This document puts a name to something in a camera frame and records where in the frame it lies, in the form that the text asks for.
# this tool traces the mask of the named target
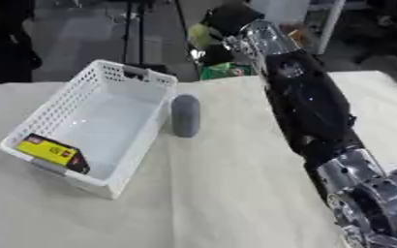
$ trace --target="basket handle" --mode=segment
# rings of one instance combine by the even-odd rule
[[[142,79],[149,75],[149,72],[147,70],[138,67],[126,66],[126,65],[123,66],[123,73],[125,77],[139,78],[139,79]]]
[[[52,172],[52,173],[55,173],[55,174],[58,174],[61,176],[65,176],[66,171],[68,171],[66,168],[56,166],[49,161],[37,159],[37,158],[34,158],[31,161],[31,164],[37,166],[38,168],[40,168],[42,170],[49,171],[49,172]]]

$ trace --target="chair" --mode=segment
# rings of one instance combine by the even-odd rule
[[[397,0],[369,0],[367,2],[374,8],[376,16],[391,16],[397,23]],[[381,26],[380,29],[382,33],[379,36],[358,34],[351,38],[366,46],[366,50],[353,59],[354,63],[361,64],[376,55],[397,57],[397,24]]]

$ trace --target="white plastic basket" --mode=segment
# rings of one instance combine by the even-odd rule
[[[0,149],[62,175],[74,186],[116,199],[166,122],[176,82],[150,70],[94,61],[14,129]],[[17,151],[31,133],[79,148],[90,172]]]

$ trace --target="white tablecloth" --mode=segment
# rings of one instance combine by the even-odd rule
[[[377,72],[332,76],[363,141],[395,168],[395,82]],[[0,140],[61,86],[0,85]],[[0,247],[343,247],[257,77],[182,84],[179,93],[201,100],[199,135],[164,129],[118,201],[0,152]]]

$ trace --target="gray cup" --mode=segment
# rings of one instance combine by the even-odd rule
[[[178,96],[171,104],[171,122],[175,135],[192,138],[200,129],[200,102],[191,95]]]

